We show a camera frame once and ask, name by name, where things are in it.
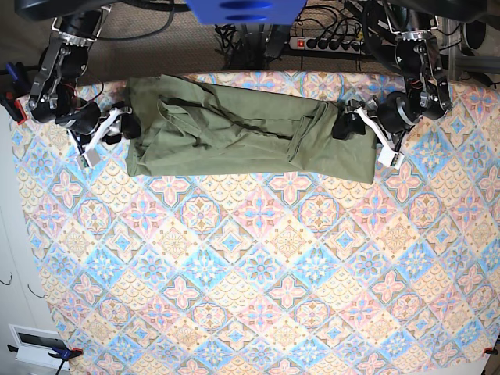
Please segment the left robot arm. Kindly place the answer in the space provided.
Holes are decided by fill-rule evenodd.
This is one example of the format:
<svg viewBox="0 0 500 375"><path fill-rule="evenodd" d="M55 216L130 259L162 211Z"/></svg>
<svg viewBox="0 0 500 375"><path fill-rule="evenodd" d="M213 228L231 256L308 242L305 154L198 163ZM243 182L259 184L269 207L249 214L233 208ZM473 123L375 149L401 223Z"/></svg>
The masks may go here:
<svg viewBox="0 0 500 375"><path fill-rule="evenodd" d="M383 53L383 37L376 30L381 15L385 16L388 30L395 38L393 59ZM432 33L438 28L437 18L405 5L367 1L360 21L364 45L379 63L403 78L405 90L388 94L382 103L372 108L363 102L342 106L332 137L347 140L354 134L366 133L367 125L355 113L358 108L366 109L382 133L390 135L393 142L401 141L423 117L442 118L452 108L452 101L438 40Z"/></svg>

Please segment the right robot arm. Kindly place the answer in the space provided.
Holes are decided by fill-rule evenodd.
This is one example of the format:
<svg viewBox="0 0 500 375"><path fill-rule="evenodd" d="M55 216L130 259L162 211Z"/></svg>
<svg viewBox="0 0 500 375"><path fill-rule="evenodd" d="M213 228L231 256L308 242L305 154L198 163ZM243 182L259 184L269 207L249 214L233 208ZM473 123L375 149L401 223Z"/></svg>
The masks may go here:
<svg viewBox="0 0 500 375"><path fill-rule="evenodd" d="M48 47L29 94L30 114L39 123L53 121L66 129L80 152L101 141L113 145L141 135L130 106L119 102L103 113L94 98L82 99L76 91L111 8L110 1L14 2L16 14L26 20L52 20Z"/></svg>

